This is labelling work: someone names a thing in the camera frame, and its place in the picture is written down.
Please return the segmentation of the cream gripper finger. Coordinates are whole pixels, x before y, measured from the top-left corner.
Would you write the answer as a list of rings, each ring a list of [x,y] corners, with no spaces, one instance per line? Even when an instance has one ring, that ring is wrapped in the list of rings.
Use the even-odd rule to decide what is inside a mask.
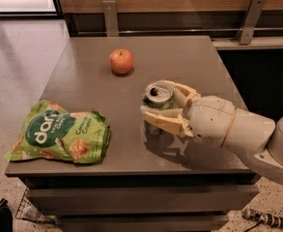
[[[182,108],[159,110],[141,105],[140,112],[146,122],[163,131],[179,136],[194,136],[189,120],[183,116]]]
[[[191,107],[193,102],[201,98],[201,95],[195,89],[184,84],[165,79],[159,80],[158,83],[166,84],[172,89],[175,104],[180,108]]]

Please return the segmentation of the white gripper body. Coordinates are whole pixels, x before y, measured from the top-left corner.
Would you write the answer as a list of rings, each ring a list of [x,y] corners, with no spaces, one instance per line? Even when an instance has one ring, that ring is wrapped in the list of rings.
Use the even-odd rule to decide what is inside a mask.
[[[236,108],[231,101],[207,96],[192,103],[187,118],[197,142],[221,147],[235,113]]]

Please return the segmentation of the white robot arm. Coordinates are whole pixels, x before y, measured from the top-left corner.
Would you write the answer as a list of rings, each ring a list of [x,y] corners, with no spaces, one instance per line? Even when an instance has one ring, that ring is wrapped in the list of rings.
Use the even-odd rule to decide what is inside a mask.
[[[275,122],[170,80],[146,87],[140,112],[151,130],[231,151],[252,171],[283,185],[283,117]]]

